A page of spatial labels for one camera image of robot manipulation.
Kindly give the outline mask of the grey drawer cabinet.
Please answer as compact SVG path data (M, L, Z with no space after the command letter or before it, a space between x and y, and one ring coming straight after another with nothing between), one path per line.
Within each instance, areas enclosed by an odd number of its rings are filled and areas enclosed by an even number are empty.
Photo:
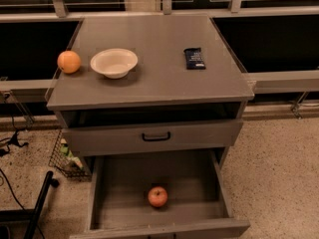
M96 73L91 59L124 48L138 56L123 78ZM188 70L183 50L201 48L205 70ZM253 92L206 16L90 17L77 32L73 49L82 67L61 75L48 108L62 128L242 120ZM212 149L224 161L228 147ZM78 157L86 171L98 156Z

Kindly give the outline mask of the metal railing bracket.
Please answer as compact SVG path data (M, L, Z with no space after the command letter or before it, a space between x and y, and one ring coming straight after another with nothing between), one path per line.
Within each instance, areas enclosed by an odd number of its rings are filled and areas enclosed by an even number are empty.
M302 119L302 115L300 114L300 106L301 104L306 100L307 96L309 95L308 92L303 92L301 93L296 100L292 103L292 106L290 108L290 110L292 111L292 113L294 114L294 116L301 120Z

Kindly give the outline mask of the black stand leg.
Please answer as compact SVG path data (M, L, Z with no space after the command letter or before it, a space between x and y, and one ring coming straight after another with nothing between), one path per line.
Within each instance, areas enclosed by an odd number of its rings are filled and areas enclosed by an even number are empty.
M54 173L52 171L48 171L46 173L35 207L33 209L25 209L23 207L23 205L19 202L19 200L15 196L13 189L11 187L11 184L4 172L2 172L2 176L6 180L6 183L9 187L10 192L14 200L16 201L16 203L20 206L20 208L18 210L0 211L0 239L12 239L8 224L13 222L21 222L21 221L28 222L28 226L23 239L33 239L33 236L36 230L40 232L42 238L45 238L43 232L41 231L38 225L38 221L39 221L49 188L50 187L57 188L59 186L59 181L54 178Z

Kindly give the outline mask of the white bowl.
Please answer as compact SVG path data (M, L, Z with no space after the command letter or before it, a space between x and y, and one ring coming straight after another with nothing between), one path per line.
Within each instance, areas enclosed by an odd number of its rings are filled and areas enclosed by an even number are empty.
M138 60L138 56L130 50L108 49L96 54L90 66L109 79L120 79L137 65Z

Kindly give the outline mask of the dark blue snack packet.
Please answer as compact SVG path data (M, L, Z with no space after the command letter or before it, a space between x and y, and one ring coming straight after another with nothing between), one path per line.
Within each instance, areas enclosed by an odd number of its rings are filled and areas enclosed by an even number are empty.
M205 70L206 66L201 53L201 48L187 48L183 50L188 70Z

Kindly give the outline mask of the grey top drawer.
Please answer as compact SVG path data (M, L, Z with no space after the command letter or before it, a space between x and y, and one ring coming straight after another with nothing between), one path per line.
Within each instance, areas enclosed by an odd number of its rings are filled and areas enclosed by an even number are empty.
M77 156L203 149L234 145L243 121L216 119L65 128L63 138Z

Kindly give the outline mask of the orange fruit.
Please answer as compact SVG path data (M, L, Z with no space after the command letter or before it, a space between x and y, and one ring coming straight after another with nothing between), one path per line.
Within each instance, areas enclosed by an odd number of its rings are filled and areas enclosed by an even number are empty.
M59 55L57 64L65 74L73 74L80 69L81 58L74 51L64 51Z

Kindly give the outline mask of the red apple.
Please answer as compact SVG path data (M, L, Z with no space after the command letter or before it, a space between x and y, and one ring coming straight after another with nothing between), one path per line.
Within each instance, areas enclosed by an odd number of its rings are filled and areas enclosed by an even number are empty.
M163 207L167 202L167 192L161 186L153 187L148 193L148 201L152 207Z

